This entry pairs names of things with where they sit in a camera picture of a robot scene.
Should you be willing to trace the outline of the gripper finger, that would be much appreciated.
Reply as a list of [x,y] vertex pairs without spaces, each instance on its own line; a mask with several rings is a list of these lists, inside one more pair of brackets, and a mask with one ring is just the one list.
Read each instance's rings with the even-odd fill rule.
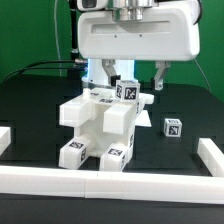
[[170,68],[170,63],[168,61],[157,61],[156,69],[157,72],[153,78],[154,89],[160,91],[163,89],[163,79],[166,76]]
[[116,81],[121,79],[121,76],[117,74],[114,65],[116,61],[114,59],[103,59],[102,68],[105,72],[106,84],[111,87],[116,86]]

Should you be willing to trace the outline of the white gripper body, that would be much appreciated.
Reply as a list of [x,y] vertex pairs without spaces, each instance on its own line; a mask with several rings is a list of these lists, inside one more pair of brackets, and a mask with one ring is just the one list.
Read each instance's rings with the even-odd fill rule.
[[188,61],[200,51],[198,26],[183,9],[147,9],[141,21],[114,22],[110,11],[84,13],[78,21],[84,58]]

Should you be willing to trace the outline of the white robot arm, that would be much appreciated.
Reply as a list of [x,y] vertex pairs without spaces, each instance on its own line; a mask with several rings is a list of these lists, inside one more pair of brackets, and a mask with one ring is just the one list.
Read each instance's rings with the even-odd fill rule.
[[77,0],[77,7],[85,82],[113,86],[134,78],[135,61],[154,61],[160,90],[172,61],[192,60],[200,51],[201,0]]

